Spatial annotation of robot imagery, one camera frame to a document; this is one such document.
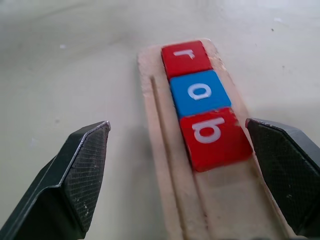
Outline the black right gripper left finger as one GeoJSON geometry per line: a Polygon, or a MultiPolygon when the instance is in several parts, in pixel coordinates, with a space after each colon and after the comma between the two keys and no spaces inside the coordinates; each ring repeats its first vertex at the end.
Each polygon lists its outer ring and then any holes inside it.
{"type": "Polygon", "coordinates": [[[83,240],[103,182],[109,121],[71,133],[0,229],[0,240],[83,240]]]}

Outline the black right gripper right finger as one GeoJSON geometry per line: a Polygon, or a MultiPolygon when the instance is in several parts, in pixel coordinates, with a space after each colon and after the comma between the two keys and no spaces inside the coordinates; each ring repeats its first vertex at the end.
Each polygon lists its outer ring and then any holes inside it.
{"type": "Polygon", "coordinates": [[[320,147],[300,129],[248,118],[259,167],[286,222],[298,236],[320,238],[320,147]]]}

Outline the red letter block b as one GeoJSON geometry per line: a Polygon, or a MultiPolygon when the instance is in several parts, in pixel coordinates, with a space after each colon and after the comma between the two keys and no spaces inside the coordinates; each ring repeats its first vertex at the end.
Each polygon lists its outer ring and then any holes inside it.
{"type": "Polygon", "coordinates": [[[246,161],[253,150],[230,107],[179,121],[191,165],[197,172],[246,161]]]}

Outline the wooden letter tray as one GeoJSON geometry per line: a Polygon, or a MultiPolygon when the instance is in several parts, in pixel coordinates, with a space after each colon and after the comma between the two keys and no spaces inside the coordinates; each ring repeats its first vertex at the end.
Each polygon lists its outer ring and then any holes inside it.
{"type": "Polygon", "coordinates": [[[263,180],[255,156],[206,172],[191,168],[161,58],[137,56],[160,192],[164,240],[296,240],[263,180]]]}

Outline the blue letter block o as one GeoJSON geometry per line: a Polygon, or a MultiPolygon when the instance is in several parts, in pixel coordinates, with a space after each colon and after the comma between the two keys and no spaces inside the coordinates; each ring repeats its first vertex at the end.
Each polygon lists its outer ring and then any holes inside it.
{"type": "Polygon", "coordinates": [[[178,117],[231,107],[231,100],[214,70],[173,77],[170,90],[178,117]]]}

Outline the red letter block r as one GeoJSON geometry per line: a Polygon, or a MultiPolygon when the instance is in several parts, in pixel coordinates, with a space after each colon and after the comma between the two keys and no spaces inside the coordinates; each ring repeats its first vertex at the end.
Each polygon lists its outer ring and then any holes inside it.
{"type": "Polygon", "coordinates": [[[212,70],[212,65],[200,40],[166,45],[161,57],[167,79],[212,70]]]}

